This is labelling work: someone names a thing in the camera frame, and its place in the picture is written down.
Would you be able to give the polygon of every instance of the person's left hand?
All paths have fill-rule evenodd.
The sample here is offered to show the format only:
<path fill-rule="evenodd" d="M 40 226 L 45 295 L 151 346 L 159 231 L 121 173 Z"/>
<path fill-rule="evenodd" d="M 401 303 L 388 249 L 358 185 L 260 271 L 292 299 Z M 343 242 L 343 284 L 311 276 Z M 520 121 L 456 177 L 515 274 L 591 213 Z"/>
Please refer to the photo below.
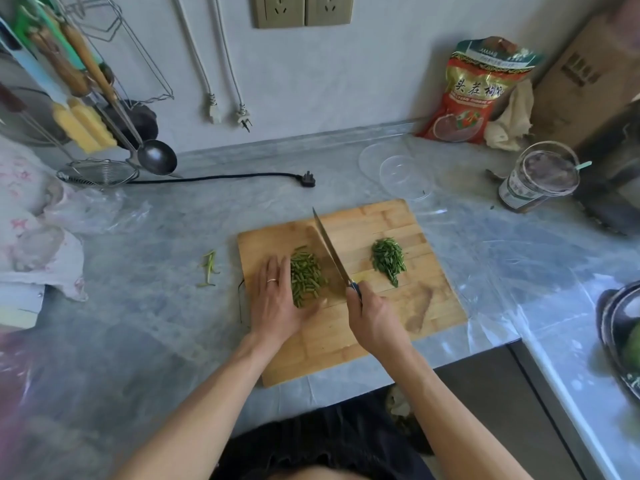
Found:
<path fill-rule="evenodd" d="M 254 277 L 251 331 L 277 350 L 322 304 L 316 300 L 306 308 L 297 308 L 291 291 L 291 259 L 287 256 L 278 262 L 276 256 L 271 256 Z"/>

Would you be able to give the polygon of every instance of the white wall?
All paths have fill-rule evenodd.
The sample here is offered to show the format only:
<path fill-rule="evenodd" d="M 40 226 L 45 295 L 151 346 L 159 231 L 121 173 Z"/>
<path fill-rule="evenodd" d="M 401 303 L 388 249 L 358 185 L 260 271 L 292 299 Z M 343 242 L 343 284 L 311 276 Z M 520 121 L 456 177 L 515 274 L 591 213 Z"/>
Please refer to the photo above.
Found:
<path fill-rule="evenodd" d="M 258 30 L 250 0 L 221 0 L 250 134 L 200 114 L 204 90 L 171 0 L 116 0 L 160 65 L 175 100 L 152 105 L 177 152 L 427 116 L 455 44 L 500 35 L 553 58 L 606 0 L 355 0 L 350 25 Z M 211 0 L 184 0 L 225 114 L 236 100 Z M 159 87 L 118 35 L 100 49 L 133 98 Z"/>

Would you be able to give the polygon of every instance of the cutting board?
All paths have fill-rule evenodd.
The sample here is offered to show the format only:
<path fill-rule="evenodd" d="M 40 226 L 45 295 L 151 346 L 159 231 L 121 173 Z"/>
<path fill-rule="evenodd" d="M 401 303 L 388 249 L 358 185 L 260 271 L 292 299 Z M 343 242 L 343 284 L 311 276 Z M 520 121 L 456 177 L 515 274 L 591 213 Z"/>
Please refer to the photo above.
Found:
<path fill-rule="evenodd" d="M 456 294 L 404 200 L 341 210 L 321 220 L 351 279 L 366 280 L 386 296 L 412 339 L 466 322 Z M 404 251 L 407 270 L 398 275 L 398 288 L 371 265 L 371 246 L 382 237 L 395 238 Z M 262 374 L 265 387 L 367 354 L 349 329 L 346 287 L 313 218 L 238 234 L 247 290 L 253 289 L 253 279 L 267 256 L 290 255 L 302 245 L 316 254 L 322 274 L 329 279 L 320 292 L 327 303 L 272 359 Z"/>

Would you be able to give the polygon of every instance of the hand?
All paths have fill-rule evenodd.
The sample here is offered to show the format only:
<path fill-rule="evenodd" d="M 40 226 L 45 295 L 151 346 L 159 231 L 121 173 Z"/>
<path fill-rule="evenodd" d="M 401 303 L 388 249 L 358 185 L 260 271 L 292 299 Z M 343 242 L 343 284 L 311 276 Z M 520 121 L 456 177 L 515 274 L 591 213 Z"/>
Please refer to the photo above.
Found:
<path fill-rule="evenodd" d="M 411 347 L 411 339 L 398 319 L 387 298 L 375 294 L 366 281 L 358 283 L 362 293 L 362 304 L 358 293 L 347 288 L 349 327 L 358 343 L 378 360 L 392 353 L 396 347 Z"/>
<path fill-rule="evenodd" d="M 287 256 L 278 263 L 278 258 L 271 256 L 253 281 L 251 332 L 277 351 L 317 313 L 322 303 L 316 300 L 311 306 L 296 308 L 291 291 L 291 259 Z"/>

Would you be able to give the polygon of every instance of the metal strainer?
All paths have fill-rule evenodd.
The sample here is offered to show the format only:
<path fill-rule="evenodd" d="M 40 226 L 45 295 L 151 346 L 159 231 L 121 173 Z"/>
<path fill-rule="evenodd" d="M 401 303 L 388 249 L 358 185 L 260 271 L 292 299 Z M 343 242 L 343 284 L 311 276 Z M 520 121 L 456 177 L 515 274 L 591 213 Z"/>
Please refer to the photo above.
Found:
<path fill-rule="evenodd" d="M 57 176 L 71 184 L 114 187 L 132 181 L 139 174 L 137 168 L 126 162 L 87 159 L 69 163 Z"/>

